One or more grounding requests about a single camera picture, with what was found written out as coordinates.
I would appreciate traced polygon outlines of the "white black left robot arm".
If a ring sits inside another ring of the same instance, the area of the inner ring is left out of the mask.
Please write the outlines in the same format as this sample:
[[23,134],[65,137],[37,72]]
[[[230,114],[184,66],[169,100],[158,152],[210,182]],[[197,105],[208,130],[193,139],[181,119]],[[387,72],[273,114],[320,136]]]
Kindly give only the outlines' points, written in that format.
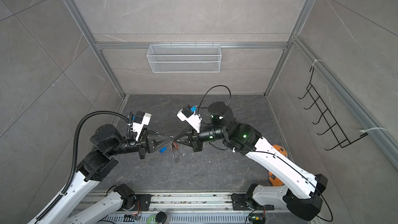
[[88,153],[77,163],[78,141],[82,124],[79,124],[74,137],[72,168],[64,188],[47,206],[30,221],[31,224],[60,224],[81,199],[96,187],[118,164],[116,155],[139,153],[145,154],[159,149],[159,146],[172,142],[173,137],[142,129],[138,140],[123,137],[112,124],[100,126],[90,138],[95,150]]

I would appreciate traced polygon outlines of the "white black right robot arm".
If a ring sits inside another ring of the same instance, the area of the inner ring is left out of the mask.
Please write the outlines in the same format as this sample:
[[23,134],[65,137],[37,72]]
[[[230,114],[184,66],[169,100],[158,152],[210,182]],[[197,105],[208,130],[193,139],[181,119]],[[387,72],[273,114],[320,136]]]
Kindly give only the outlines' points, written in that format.
[[249,187],[244,205],[253,211],[286,208],[306,221],[320,213],[325,203],[322,193],[328,183],[324,175],[314,175],[289,160],[255,128],[238,122],[224,102],[214,102],[207,110],[209,124],[203,123],[198,107],[187,105],[182,108],[177,117],[190,126],[178,134],[174,142],[201,151],[203,143],[221,141],[226,148],[257,162],[279,179],[281,186],[252,184]]

